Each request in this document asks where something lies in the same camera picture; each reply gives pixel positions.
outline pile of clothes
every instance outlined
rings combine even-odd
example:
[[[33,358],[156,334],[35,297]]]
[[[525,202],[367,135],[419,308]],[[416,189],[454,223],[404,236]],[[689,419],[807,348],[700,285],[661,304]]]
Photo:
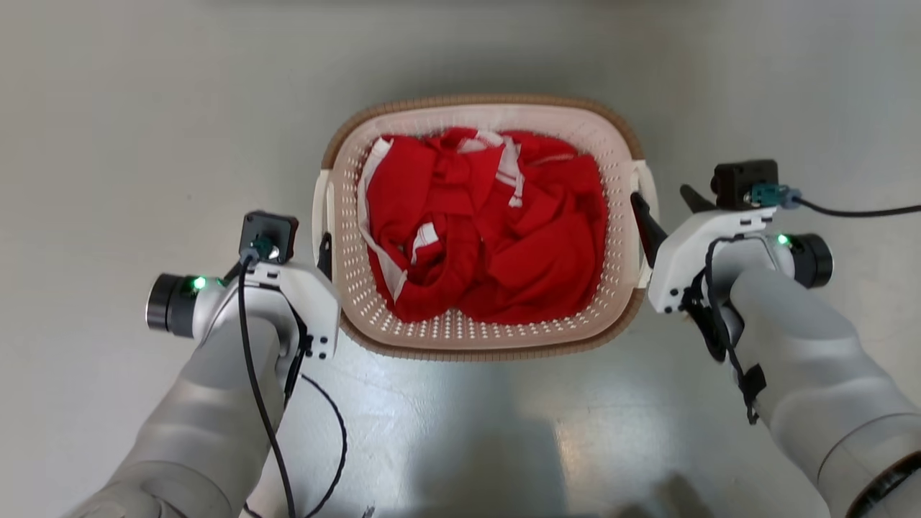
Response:
[[[589,305],[604,263],[598,164],[522,131],[385,135],[358,183],[358,222],[378,291],[405,322],[450,308],[529,324]]]

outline laundry basket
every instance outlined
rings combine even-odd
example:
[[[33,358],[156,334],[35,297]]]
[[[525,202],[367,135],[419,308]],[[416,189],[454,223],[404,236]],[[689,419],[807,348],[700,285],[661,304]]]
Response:
[[[598,162],[609,221],[600,284],[585,310],[559,320],[504,325],[475,322],[457,310],[405,323],[387,309],[358,229],[356,192],[362,166],[381,135],[432,135],[451,126],[551,135]],[[656,189],[639,142],[623,118],[597,102],[533,95],[392,102],[352,117],[327,147],[313,199],[314,253],[321,257],[322,237],[331,234],[332,281],[342,299],[341,327],[358,344],[379,354],[493,361],[585,351],[620,334],[643,302],[651,270],[642,257],[630,206],[634,191],[642,192],[657,218]]]

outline gray floor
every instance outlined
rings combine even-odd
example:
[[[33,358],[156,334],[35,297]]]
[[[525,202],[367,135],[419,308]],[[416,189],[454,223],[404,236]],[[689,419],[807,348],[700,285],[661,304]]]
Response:
[[[151,280],[221,273],[249,209],[306,223],[321,152],[359,109],[602,100],[637,130],[668,228],[681,182],[750,157],[830,206],[917,203],[920,28],[915,0],[0,2],[5,514],[54,516],[103,483],[193,347],[146,330]],[[778,219],[832,244],[822,295],[917,402],[919,222]],[[508,364],[343,340],[306,371],[350,433],[322,516],[827,515],[679,317],[643,310],[606,347]],[[306,510],[339,449],[306,384],[280,440]],[[253,507],[282,502],[270,463]]]

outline robotic arm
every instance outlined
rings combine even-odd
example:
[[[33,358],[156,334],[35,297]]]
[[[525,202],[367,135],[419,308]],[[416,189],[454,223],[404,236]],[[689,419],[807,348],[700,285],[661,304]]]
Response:
[[[633,195],[649,301],[687,312],[714,359],[729,359],[749,421],[761,418],[833,518],[921,516],[921,412],[809,291],[834,269],[822,238],[764,232],[777,207],[751,204],[759,182],[776,183],[773,161],[717,167],[719,206],[683,186],[695,214],[670,236]]]
[[[73,518],[239,516],[269,453],[244,354],[239,291],[245,290],[252,372],[277,430],[304,357],[331,358],[339,301],[317,268],[289,263],[297,221],[261,212],[243,224],[241,261],[225,278],[163,274],[150,293],[152,329],[199,346],[137,435],[106,487]],[[253,252],[262,243],[262,252]]]

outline red garment with white trim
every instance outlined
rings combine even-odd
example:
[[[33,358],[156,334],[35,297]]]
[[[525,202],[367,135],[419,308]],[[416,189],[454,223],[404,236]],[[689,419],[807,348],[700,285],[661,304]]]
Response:
[[[562,140],[452,128],[385,136],[358,185],[378,291],[405,322],[563,318],[594,297],[608,209],[598,165]]]

